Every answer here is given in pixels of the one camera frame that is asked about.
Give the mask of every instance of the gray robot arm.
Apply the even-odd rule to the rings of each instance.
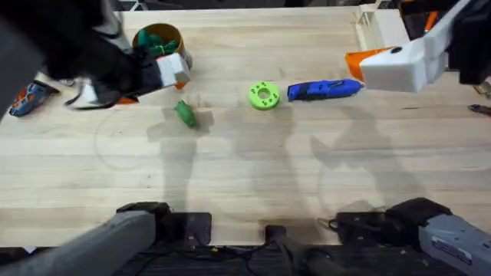
[[[0,276],[108,276],[156,239],[156,216],[117,213],[103,225],[58,248],[10,264]]]

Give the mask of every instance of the wooden table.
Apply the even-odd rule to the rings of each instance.
[[[142,104],[74,112],[63,90],[0,126],[0,245],[59,245],[128,202],[213,214],[213,243],[255,244],[262,226],[336,243],[316,218],[426,196],[491,232],[491,120],[486,101],[444,74],[418,94],[288,103],[302,81],[349,77],[356,7],[124,14],[129,38],[168,22],[194,56],[193,81]],[[272,81],[282,102],[252,109],[248,87]],[[172,107],[196,108],[199,130]]]

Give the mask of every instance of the green toy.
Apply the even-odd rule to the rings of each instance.
[[[174,110],[177,112],[177,116],[189,127],[194,128],[198,127],[198,123],[196,122],[196,118],[194,117],[194,113],[191,110],[191,107],[187,105],[183,100],[180,100],[179,103],[174,107]]]
[[[175,40],[165,43],[158,35],[148,34],[145,29],[138,32],[138,46],[146,45],[154,57],[172,54],[179,44]]]
[[[279,103],[278,88],[265,81],[255,83],[249,88],[249,102],[257,110],[270,110]]]

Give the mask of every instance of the green ring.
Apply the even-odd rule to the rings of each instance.
[[[261,98],[260,92],[266,92],[269,96]],[[270,110],[279,103],[278,88],[269,82],[259,81],[249,88],[249,102],[257,110]]]

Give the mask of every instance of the blue object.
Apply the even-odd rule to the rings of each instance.
[[[36,107],[42,105],[51,94],[58,93],[59,91],[53,87],[50,87],[39,80],[34,80],[25,88],[24,92],[14,100],[8,113],[15,117],[22,117],[33,111]]]
[[[324,100],[350,97],[356,94],[363,84],[355,80],[320,80],[293,84],[288,87],[288,100]]]

